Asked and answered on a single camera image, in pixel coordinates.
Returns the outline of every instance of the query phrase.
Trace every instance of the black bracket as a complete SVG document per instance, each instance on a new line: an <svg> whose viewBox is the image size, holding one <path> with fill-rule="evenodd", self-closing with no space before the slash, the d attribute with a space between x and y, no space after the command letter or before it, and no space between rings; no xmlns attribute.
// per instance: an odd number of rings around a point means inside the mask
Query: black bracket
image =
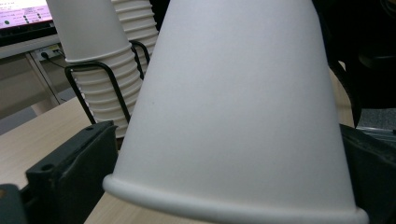
<svg viewBox="0 0 396 224"><path fill-rule="evenodd" d="M26 171L18 191L0 185L0 223L83 223L101 199L118 157L112 121L85 128Z"/></svg>
<svg viewBox="0 0 396 224"><path fill-rule="evenodd" d="M143 52L145 53L145 57L146 57L148 64L149 64L149 51L144 44L142 44L138 41L131 40L130 42L132 44L131 50L134 53L134 60L137 63L137 70L140 73L140 78L143 80L144 79L143 70L142 70L142 66L140 64L139 56L137 55L135 46L137 46L143 50ZM79 103L81 104L82 108L84 109L84 112L87 115L88 119L90 120L91 124L96 123L95 118L93 117L91 110L85 103L84 97L82 96L81 92L79 91L78 85L73 77L73 72L83 72L83 71L90 71L90 70L95 70L95 69L103 69L107 72L107 75L110 79L111 85L113 86L114 92L117 95L117 99L120 102L120 106L121 106L122 112L125 116L125 119L129 123L129 120L131 119L131 115L130 115L130 113L128 111L128 107L126 106L125 101L122 97L122 93L120 90L120 86L117 82L117 79L114 76L114 73L110 67L108 67L105 63L99 63L99 62L76 63L76 64L68 65L64 69L67 80L69 81L70 86L72 87L75 95L77 96Z"/></svg>

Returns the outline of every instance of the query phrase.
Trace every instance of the monitor screen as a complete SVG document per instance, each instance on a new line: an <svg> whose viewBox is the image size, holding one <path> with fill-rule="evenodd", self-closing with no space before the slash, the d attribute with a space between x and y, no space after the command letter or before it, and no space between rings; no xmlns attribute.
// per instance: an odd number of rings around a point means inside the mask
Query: monitor screen
<svg viewBox="0 0 396 224"><path fill-rule="evenodd" d="M0 47L56 35L46 0L0 0Z"/></svg>
<svg viewBox="0 0 396 224"><path fill-rule="evenodd" d="M46 0L0 0L0 29L51 20Z"/></svg>

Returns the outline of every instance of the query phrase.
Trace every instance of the cup rim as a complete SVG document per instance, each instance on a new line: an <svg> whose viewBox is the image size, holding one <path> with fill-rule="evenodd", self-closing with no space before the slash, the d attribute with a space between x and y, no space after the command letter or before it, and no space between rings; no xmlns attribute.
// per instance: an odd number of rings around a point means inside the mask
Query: cup rim
<svg viewBox="0 0 396 224"><path fill-rule="evenodd" d="M90 62L90 61L97 61L99 59L104 59L104 58L108 58L110 56L121 54L122 52L126 51L127 49L130 49L131 46L132 46L132 44L128 42L127 46L125 46L124 48L114 50L114 51L109 52L107 54L93 56L91 58L85 58L85 59L65 59L65 61L67 63L85 63L85 62Z"/></svg>
<svg viewBox="0 0 396 224"><path fill-rule="evenodd" d="M110 67L110 69L111 70L113 70L113 68L117 68L117 67L120 67L121 65L125 65L125 64L127 64L128 62L131 62L131 61L134 61L134 54L133 54L133 56L131 56L131 57L128 57L127 59L125 59L125 60L123 60L123 61L121 61L121 62L116 62L116 63L113 63L113 64L111 64L111 65L108 65L108 67ZM84 72L91 72L91 73L88 73L88 74L81 74L81 73L79 73L79 72L76 72L74 75L76 76L76 77L84 77L84 76L91 76L92 74L95 74L94 73L94 71L95 70L91 70L91 71L84 71Z"/></svg>
<svg viewBox="0 0 396 224"><path fill-rule="evenodd" d="M127 93L125 93L125 94L122 95L122 96L123 96L123 97L129 97L129 96L131 96L131 95L137 94L137 93L139 92L141 86L142 86L141 84L138 85L138 87L132 89L131 91L128 91ZM119 100L119 99L117 98L117 96L116 96L116 97L113 97L113 98L110 98L110 99L106 99L106 100L104 100L104 101L90 101L90 100L84 99L85 102L87 102L88 104L91 104L91 105L107 104L107 103L109 103L109 102L117 101L117 100Z"/></svg>
<svg viewBox="0 0 396 224"><path fill-rule="evenodd" d="M139 7L125 7L125 8L121 8L121 9L117 9L116 13L123 13L123 12L127 12L127 11L135 11L135 10L140 10L140 9L147 9L147 8L152 8L152 4L147 5L147 6L139 6Z"/></svg>
<svg viewBox="0 0 396 224"><path fill-rule="evenodd" d="M138 19L144 19L144 18L148 18L148 17L153 17L154 13L149 13L147 15L140 15L140 16L135 16L135 17L130 17L130 18L125 18L125 19L121 19L120 22L121 24L125 21L134 21L134 20L138 20Z"/></svg>
<svg viewBox="0 0 396 224"><path fill-rule="evenodd" d="M124 32L127 33L127 32L131 32L131 31L138 31L138 30L143 30L143 29L147 29L150 27L155 27L155 29L157 29L156 25L157 25L157 22L152 22L151 24L148 24L148 25L142 25L142 26L131 28L131 29L125 29Z"/></svg>
<svg viewBox="0 0 396 224"><path fill-rule="evenodd" d="M134 106L136 104L136 100L137 100L137 96L134 97L134 99L131 102L128 102L128 103L125 103L125 104L126 104L127 107L129 107L131 105ZM91 109L91 111L93 113L107 113L107 112L112 112L112 111L116 111L116 110L119 110L119 109L121 109L121 106L117 105L117 106L113 106L113 107L106 108L106 109L96 109L96 110L92 110Z"/></svg>
<svg viewBox="0 0 396 224"><path fill-rule="evenodd" d="M137 71L137 65L134 66L133 68L127 70L127 71L124 71L124 72L119 73L119 74L116 76L116 78L117 78L117 77L125 77L126 75L128 75L128 74L130 74L130 73L133 73L134 70ZM105 78L98 79L98 80L93 80L93 81L79 81L79 82L78 82L78 85L79 85L79 86L91 86L91 85L96 85L96 84L102 84L102 83L105 83L105 82L107 82L107 81L109 81L109 78L108 78L108 77L105 77Z"/></svg>
<svg viewBox="0 0 396 224"><path fill-rule="evenodd" d="M120 89L123 88L123 87L125 87L125 86L128 86L128 85L130 85L130 84L132 84L132 83L134 83L134 82L136 82L136 81L138 80L138 78L139 78L139 76L135 76L133 79L128 80L127 82L122 83L121 85L119 85ZM86 95L87 95L87 94L88 94L88 95L99 95L99 94L107 93L107 92L110 92L110 91L114 91L114 88L111 87L111 88L107 88L107 89L99 90L99 91L81 91L81 93L84 93L84 94L86 94Z"/></svg>
<svg viewBox="0 0 396 224"><path fill-rule="evenodd" d="M149 33L149 34L145 34L145 35L139 35L139 36L136 36L136 37L134 37L133 39L135 39L135 40L137 40L137 39L141 39L141 38L146 38L146 37L151 37L151 36L155 36L155 35L158 35L158 31L156 31L156 32L152 32L152 33Z"/></svg>

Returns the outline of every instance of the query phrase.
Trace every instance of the rolled cup lip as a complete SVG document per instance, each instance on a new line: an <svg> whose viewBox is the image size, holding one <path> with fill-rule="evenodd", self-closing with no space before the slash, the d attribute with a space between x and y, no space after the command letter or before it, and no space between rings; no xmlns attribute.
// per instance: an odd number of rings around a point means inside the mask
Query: rolled cup lip
<svg viewBox="0 0 396 224"><path fill-rule="evenodd" d="M130 18L126 18L126 19L122 19L120 20L121 23L125 22L125 21L135 21L138 19L144 19L144 18L153 18L154 13L149 13L147 15L140 15L140 16L135 16L135 17L130 17Z"/></svg>
<svg viewBox="0 0 396 224"><path fill-rule="evenodd" d="M117 75L116 75L116 78L118 78L118 77L125 77L126 75L132 73L134 70L137 71L137 65L134 66L134 67L131 68L131 69L128 69L127 71L124 71L124 72L121 72L121 73L117 74ZM91 86L91 85L96 85L96 84L102 84L102 83L105 83L105 82L108 82L108 81L109 81L109 79L106 77L106 78L102 78L102 79L98 79L98 80L93 80L93 81L79 81L79 82L78 82L78 85L79 85L79 86Z"/></svg>
<svg viewBox="0 0 396 224"><path fill-rule="evenodd" d="M155 25L157 25L157 22L152 22L152 23L147 24L147 25L142 25L142 26L134 27L134 28L132 28L132 29L125 29L124 32L127 33L127 32L131 32L131 31L138 31L138 30L143 30L143 29L147 29L147 28L150 28L150 27L155 27L155 28L156 28Z"/></svg>
<svg viewBox="0 0 396 224"><path fill-rule="evenodd" d="M136 10L147 9L147 8L152 8L152 5L139 6L139 7L125 7L125 8L117 9L116 13L122 13L122 12L127 12L127 11L136 11Z"/></svg>
<svg viewBox="0 0 396 224"><path fill-rule="evenodd" d="M157 40L148 42L147 44L145 44L146 41L140 41L142 44L144 44L146 46L146 48L149 50L150 47L155 46L155 44L157 44Z"/></svg>
<svg viewBox="0 0 396 224"><path fill-rule="evenodd" d="M128 85L130 85L130 84L132 84L132 83L134 83L134 82L136 82L136 81L137 81L137 78L128 80L128 81L126 81L126 82L120 84L119 87L120 87L120 89L121 89L121 88L124 88L124 87L126 87L126 86L128 86ZM106 92L110 92L110 91L114 91L114 88L111 87L111 88L107 88L107 89L99 90L99 91L81 91L81 92L84 93L84 94L86 94L86 95L87 95L87 94L88 94L88 95L99 95L99 94L106 93Z"/></svg>
<svg viewBox="0 0 396 224"><path fill-rule="evenodd" d="M127 107L131 106L131 105L135 105L136 104L136 100L137 100L137 96L128 103L125 103ZM116 111L116 110L121 110L121 106L117 105L117 106L113 106L110 108L106 108L106 109L97 109L97 110L93 110L93 113L107 113L107 112L112 112L112 111Z"/></svg>
<svg viewBox="0 0 396 224"><path fill-rule="evenodd" d="M130 2L131 0L111 0L112 3L118 3L118 2Z"/></svg>
<svg viewBox="0 0 396 224"><path fill-rule="evenodd" d="M131 95L137 94L139 92L141 86L142 85L138 85L136 88L133 88L131 91L128 91L127 93L123 94L122 96L123 97L129 97ZM106 99L106 100L103 100L103 101L90 101L90 100L85 99L85 102L87 102L90 105L100 105L100 104L107 104L109 102L118 101L118 100L119 99L116 96L116 97L113 97L113 98L110 98L110 99Z"/></svg>
<svg viewBox="0 0 396 224"><path fill-rule="evenodd" d="M123 60L123 61L116 62L116 63L113 63L113 64L111 64L111 65L108 65L108 67L110 67L110 69L114 69L114 68L120 67L120 66L122 66L122 65L125 65L125 64L127 64L127 63L129 63L129 62L132 62L132 61L134 61L134 55L132 55L131 57L128 57L127 59L125 59L125 60ZM75 75L76 77L84 77L84 76L92 76L92 75L95 74L95 73L96 73L96 70L90 70L90 71L83 71L82 73L81 73L81 72L76 72L74 75Z"/></svg>
<svg viewBox="0 0 396 224"><path fill-rule="evenodd" d="M95 118L95 119L96 119L97 121L99 121L99 122L108 120L108 119L97 119L97 118ZM125 116L120 116L120 117L114 118L114 119L112 119L112 120L118 121L118 120L122 120L122 119L125 119Z"/></svg>
<svg viewBox="0 0 396 224"><path fill-rule="evenodd" d="M150 35L139 37L138 39L136 39L136 41L139 41L139 42L141 42L144 45L152 44L152 43L155 44L155 43L157 43L158 33L159 33L158 31L157 32L152 32Z"/></svg>
<svg viewBox="0 0 396 224"><path fill-rule="evenodd" d="M134 36L134 39L138 41L138 39L146 38L146 37L151 37L151 36L155 36L155 35L157 35L157 34L158 34L158 31L152 32L152 33L148 33L148 34L145 34L145 35Z"/></svg>
<svg viewBox="0 0 396 224"><path fill-rule="evenodd" d="M114 51L109 52L107 54L92 56L92 57L83 58L83 59L65 59L65 60L66 60L67 63L86 63L86 62L90 62L90 61L99 61L100 59L104 59L104 58L108 58L110 56L114 56L114 55L120 54L120 53L126 51L127 49L130 49L131 46L132 46L132 44L128 42L128 45L125 46L124 48L114 50Z"/></svg>

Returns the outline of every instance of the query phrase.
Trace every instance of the black cable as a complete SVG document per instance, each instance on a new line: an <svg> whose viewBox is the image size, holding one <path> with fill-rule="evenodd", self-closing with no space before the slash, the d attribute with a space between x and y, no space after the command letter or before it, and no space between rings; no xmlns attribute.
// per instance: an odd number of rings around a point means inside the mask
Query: black cable
<svg viewBox="0 0 396 224"><path fill-rule="evenodd" d="M59 66L59 67L64 68L63 66L61 66L61 65L59 65L59 64L57 64L57 63L55 63L55 62L53 62L53 61L50 59L50 56L48 55L48 53L46 53L46 52L42 52L42 53L41 53L41 57L45 58L45 59L46 59L47 61L49 61L50 63L53 63L53 64L55 64L55 65L57 65L57 66Z"/></svg>
<svg viewBox="0 0 396 224"><path fill-rule="evenodd" d="M62 57L66 58L66 55L64 54L63 51L56 49L56 50L54 50L54 52L58 52L60 55L62 55Z"/></svg>

